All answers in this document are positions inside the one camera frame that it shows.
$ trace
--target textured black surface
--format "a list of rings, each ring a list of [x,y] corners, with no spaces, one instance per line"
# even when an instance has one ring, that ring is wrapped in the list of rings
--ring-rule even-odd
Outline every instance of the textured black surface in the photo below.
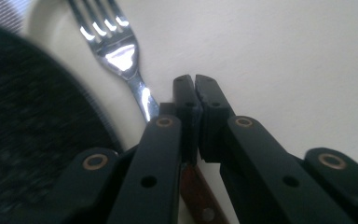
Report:
[[[80,151],[120,150],[96,111],[60,66],[0,30],[0,223],[14,207],[42,200]]]

